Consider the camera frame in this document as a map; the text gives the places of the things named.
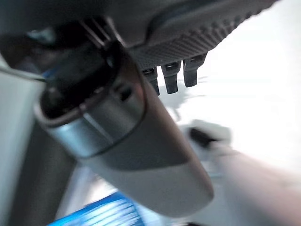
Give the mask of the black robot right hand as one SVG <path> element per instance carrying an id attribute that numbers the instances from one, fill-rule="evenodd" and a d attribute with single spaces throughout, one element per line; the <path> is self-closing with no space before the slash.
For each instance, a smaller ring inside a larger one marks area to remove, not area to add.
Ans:
<path id="1" fill-rule="evenodd" d="M 3 0 L 0 53 L 40 75 L 41 126 L 79 162 L 139 204 L 185 217 L 211 180 L 159 100 L 197 84 L 207 53 L 272 0 Z"/>

